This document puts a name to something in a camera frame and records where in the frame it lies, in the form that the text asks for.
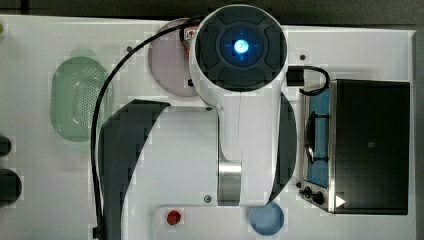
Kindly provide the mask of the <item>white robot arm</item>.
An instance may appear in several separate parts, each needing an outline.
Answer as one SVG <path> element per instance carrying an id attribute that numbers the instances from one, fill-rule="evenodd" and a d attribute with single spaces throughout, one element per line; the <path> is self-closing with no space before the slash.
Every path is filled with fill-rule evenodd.
<path id="1" fill-rule="evenodd" d="M 266 11 L 234 4 L 207 15 L 190 44 L 201 107 L 135 99 L 102 126 L 98 157 L 104 240 L 155 240 L 163 207 L 256 207 L 278 177 L 296 125 L 282 88 L 284 28 Z"/>

